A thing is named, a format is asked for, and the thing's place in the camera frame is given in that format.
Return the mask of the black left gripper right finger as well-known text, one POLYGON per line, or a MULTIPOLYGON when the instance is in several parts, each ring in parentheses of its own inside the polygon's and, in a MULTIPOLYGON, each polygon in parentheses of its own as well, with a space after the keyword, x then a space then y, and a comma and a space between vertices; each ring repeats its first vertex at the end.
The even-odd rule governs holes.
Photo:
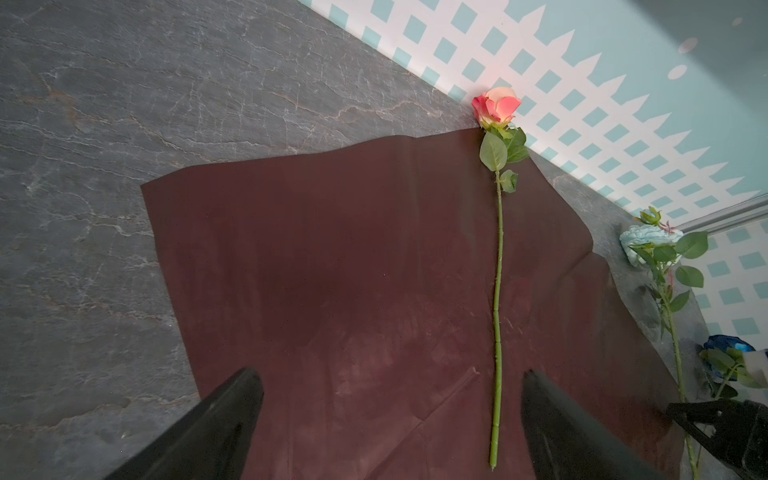
POLYGON ((545 375, 522 378, 521 420, 538 479, 661 479, 545 375))

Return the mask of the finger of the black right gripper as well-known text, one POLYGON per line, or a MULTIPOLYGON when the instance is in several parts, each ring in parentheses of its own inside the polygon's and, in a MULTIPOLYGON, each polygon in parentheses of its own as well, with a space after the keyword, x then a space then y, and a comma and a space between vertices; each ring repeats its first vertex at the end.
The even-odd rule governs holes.
POLYGON ((719 399, 671 403, 666 414, 742 479, 767 478, 767 406, 719 399))

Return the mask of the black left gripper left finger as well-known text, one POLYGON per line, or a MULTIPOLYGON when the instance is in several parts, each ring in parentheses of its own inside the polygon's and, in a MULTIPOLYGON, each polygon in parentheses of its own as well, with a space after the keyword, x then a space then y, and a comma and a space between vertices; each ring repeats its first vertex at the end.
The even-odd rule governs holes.
POLYGON ((258 373, 242 368, 109 479, 239 479, 263 404, 258 373))

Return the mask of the dark blue fake rose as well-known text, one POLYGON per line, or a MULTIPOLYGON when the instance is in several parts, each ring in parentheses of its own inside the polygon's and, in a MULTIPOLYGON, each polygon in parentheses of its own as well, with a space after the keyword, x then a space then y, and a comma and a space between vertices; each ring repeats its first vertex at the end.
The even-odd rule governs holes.
POLYGON ((699 351, 706 366, 713 399, 738 396, 734 384, 767 389, 767 350, 758 350, 736 336, 711 335, 699 351))

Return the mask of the light blue fake flower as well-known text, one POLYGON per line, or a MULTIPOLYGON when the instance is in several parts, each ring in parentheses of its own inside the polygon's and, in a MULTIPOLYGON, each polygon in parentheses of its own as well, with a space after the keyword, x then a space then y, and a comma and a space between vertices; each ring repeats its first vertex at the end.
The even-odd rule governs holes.
POLYGON ((663 218, 654 206, 639 212, 637 222, 619 235, 629 263, 649 272, 647 291, 659 312, 661 332, 672 340, 679 401, 687 401, 679 335, 674 315, 693 298, 692 291, 704 286, 703 273, 683 260, 695 260, 709 250, 708 233, 684 233, 663 218))

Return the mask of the dark red wrapping paper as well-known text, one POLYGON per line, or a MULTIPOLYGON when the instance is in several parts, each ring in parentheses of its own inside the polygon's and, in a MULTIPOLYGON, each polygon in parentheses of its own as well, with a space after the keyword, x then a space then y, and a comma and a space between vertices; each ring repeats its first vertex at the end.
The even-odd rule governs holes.
POLYGON ((668 479, 677 387, 577 213, 536 165, 497 214, 475 129, 194 166, 142 193, 201 395, 265 389, 248 479, 530 479, 521 380, 544 373, 668 479))

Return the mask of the pink orange fake rose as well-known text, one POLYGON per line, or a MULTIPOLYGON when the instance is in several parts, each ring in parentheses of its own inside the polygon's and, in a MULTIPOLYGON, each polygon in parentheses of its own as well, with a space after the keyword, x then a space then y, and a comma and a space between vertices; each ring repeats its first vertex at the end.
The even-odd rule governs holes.
POLYGON ((504 263, 503 195, 517 190, 518 174, 508 170, 510 163, 519 162, 525 153, 526 135, 513 125, 515 114, 522 105, 516 92, 507 86, 494 87, 472 99, 473 113, 484 132, 479 159, 492 174, 497 214, 497 253, 491 304, 493 325, 493 403, 489 442, 489 467, 494 470, 499 461, 501 415, 503 404, 503 346, 500 318, 501 287, 504 263))

